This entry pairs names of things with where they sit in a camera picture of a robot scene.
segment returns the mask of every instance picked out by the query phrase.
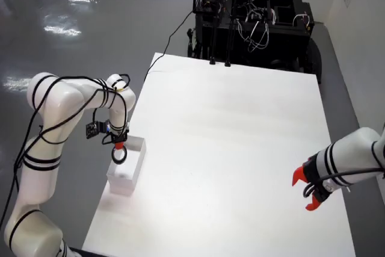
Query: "white robotic arm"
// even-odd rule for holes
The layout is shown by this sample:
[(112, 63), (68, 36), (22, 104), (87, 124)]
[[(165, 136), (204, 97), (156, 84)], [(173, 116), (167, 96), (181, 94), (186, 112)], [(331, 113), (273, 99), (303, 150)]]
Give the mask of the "white robotic arm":
[(332, 192), (384, 174), (384, 168), (385, 130), (379, 136), (373, 129), (360, 128), (311, 156), (294, 172), (292, 185), (298, 180), (309, 183), (304, 197), (312, 195), (306, 209), (313, 211)]
[[(127, 114), (134, 106), (135, 94), (118, 74), (104, 81), (60, 79), (40, 73), (31, 80), (27, 98), (42, 116), (43, 129), (25, 146), (19, 194), (5, 227), (5, 242), (17, 257), (79, 256), (66, 246), (61, 230), (39, 210), (39, 205), (54, 194), (63, 146), (84, 110), (108, 108), (106, 130), (116, 149), (125, 150)], [(98, 132), (91, 130), (91, 136)]]

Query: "white tabletop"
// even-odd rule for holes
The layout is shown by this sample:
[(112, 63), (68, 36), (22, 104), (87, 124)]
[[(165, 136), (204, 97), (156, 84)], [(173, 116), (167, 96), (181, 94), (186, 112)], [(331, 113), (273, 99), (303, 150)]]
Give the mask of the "white tabletop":
[(292, 174), (330, 144), (314, 75), (166, 55), (131, 118), (131, 197), (105, 187), (83, 249), (106, 256), (354, 256), (342, 192), (316, 211)]

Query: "open box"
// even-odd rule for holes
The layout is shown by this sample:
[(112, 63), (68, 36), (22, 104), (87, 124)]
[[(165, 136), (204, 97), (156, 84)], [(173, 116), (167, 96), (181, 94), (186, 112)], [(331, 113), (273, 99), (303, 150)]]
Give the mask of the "open box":
[[(144, 138), (129, 135), (125, 141), (127, 148), (126, 161), (117, 165), (111, 161), (107, 171), (107, 179), (109, 182), (109, 191), (113, 194), (130, 196), (137, 184), (140, 168), (146, 154), (146, 142)], [(116, 157), (122, 158), (123, 151)]]

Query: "gray epoxy floor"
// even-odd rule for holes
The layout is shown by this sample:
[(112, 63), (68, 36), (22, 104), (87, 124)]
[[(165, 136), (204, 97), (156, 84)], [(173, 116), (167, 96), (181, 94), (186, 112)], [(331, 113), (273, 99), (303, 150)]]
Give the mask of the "gray epoxy floor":
[[(139, 95), (154, 52), (163, 51), (191, 7), (192, 0), (0, 0), (0, 100), (6, 107), (0, 132), (1, 209), (32, 114), (25, 97), (28, 80), (42, 71), (95, 78), (129, 73), (131, 87)], [(186, 31), (193, 24), (191, 16), (171, 40), (169, 54), (186, 55)], [(313, 37), (324, 62), (321, 93), (335, 141), (358, 123), (326, 28), (317, 25)], [(106, 117), (106, 112), (98, 112), (99, 119)], [(85, 139), (84, 126), (90, 120), (91, 114), (85, 113), (67, 141), (56, 193), (42, 206), (66, 241), (78, 248), (105, 186), (110, 160), (110, 150), (99, 138)], [(357, 256), (383, 256), (385, 216), (375, 180), (352, 187), (344, 198)], [(0, 255), (12, 256), (2, 241)]]

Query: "black metal cart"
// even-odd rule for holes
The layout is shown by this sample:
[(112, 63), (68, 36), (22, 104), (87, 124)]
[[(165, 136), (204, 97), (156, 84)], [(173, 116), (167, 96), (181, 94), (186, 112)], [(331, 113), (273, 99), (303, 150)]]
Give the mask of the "black metal cart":
[[(255, 12), (254, 19), (250, 18), (247, 8), (251, 5), (259, 11)], [(321, 55), (311, 39), (315, 23), (309, 3), (302, 0), (194, 0), (194, 12), (196, 27), (188, 31), (189, 57), (210, 60), (211, 64), (223, 61), (314, 73), (321, 83)], [(245, 40), (250, 35), (254, 44), (260, 39), (263, 41), (257, 48), (254, 46), (252, 52), (250, 39)]]

